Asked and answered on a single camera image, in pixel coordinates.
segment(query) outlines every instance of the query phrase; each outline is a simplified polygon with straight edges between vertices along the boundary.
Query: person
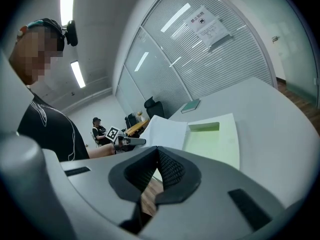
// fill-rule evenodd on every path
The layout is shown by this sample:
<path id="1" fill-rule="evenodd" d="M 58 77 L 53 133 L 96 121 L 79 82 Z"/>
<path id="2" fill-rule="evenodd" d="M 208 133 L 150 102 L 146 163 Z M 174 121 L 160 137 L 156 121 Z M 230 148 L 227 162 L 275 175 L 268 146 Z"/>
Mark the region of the person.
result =
<path id="1" fill-rule="evenodd" d="M 99 119 L 98 117 L 95 117 L 93 118 L 92 123 L 93 123 L 92 133 L 95 140 L 98 141 L 98 144 L 100 146 L 103 146 L 103 145 L 112 143 L 112 141 L 106 137 L 107 130 L 101 125 L 101 119 Z"/>
<path id="2" fill-rule="evenodd" d="M 43 18 L 19 30 L 9 63 L 26 86 L 32 85 L 50 69 L 52 58 L 62 57 L 63 49 L 62 28 L 55 20 Z M 75 124 L 32 94 L 34 99 L 18 127 L 19 134 L 34 139 L 43 149 L 54 151 L 60 162 L 115 154 L 113 144 L 87 150 Z"/>

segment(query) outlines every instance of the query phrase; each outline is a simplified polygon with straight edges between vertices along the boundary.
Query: desk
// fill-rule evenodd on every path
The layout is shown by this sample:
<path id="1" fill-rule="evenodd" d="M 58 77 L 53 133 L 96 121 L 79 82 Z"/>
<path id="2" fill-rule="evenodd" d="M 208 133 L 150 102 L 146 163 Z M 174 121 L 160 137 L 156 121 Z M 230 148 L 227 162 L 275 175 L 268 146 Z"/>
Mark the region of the desk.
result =
<path id="1" fill-rule="evenodd" d="M 138 122 L 136 123 L 134 126 L 132 126 L 131 128 L 129 128 L 128 130 L 126 130 L 124 133 L 128 134 L 128 136 L 130 137 L 131 135 L 133 135 L 136 131 L 138 131 L 139 129 L 141 129 L 142 127 L 146 126 L 149 123 L 149 120 L 145 120 L 143 122 Z"/>
<path id="2" fill-rule="evenodd" d="M 202 97 L 196 110 L 170 117 L 194 122 L 233 113 L 240 171 L 288 207 L 304 197 L 318 171 L 320 137 L 308 118 L 275 88 L 250 78 Z"/>

